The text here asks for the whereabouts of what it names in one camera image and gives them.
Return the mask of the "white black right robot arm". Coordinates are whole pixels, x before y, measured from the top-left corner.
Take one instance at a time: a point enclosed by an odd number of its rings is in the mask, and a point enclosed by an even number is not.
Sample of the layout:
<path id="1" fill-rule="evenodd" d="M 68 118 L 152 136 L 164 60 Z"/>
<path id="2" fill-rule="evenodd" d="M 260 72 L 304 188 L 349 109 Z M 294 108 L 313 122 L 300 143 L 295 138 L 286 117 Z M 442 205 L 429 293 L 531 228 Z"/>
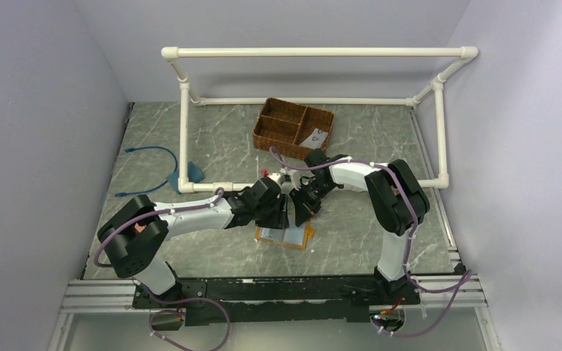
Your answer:
<path id="1" fill-rule="evenodd" d="M 430 211 L 430 202 L 410 166 L 403 159 L 374 163 L 344 154 L 328 157 L 320 149 L 310 152 L 304 161 L 312 176 L 290 191 L 296 225 L 313 218 L 322 200 L 335 189 L 366 192 L 375 218 L 387 232 L 375 268 L 380 277 L 373 286 L 375 297 L 382 303 L 394 302 L 408 281 L 414 232 Z"/>

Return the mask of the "white patterned credit card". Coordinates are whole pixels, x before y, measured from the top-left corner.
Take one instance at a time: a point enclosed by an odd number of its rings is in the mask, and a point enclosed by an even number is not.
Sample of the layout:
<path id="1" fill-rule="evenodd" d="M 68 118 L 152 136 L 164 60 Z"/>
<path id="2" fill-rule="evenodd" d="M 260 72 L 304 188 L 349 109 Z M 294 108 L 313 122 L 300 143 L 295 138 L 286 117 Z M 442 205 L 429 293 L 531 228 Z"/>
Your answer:
<path id="1" fill-rule="evenodd" d="M 300 142 L 301 147 L 305 148 L 321 148 L 325 143 L 329 133 L 323 129 L 315 128 L 311 134 Z"/>

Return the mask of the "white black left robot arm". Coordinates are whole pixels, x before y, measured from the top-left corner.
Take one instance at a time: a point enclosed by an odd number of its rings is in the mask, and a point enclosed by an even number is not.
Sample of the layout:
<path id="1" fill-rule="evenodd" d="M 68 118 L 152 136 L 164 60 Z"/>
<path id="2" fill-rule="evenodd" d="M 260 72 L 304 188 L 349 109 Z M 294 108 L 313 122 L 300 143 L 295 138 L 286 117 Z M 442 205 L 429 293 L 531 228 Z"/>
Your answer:
<path id="1" fill-rule="evenodd" d="M 250 223 L 272 229 L 287 227 L 283 183 L 279 173 L 272 173 L 241 191 L 219 188 L 208 199 L 184 203 L 153 202 L 146 195 L 137 195 L 99 229 L 94 264 L 112 268 L 120 279 L 134 278 L 152 292 L 159 305 L 173 306 L 181 297 L 181 287 L 173 269 L 157 256 L 161 246 L 173 237 L 201 230 Z"/>

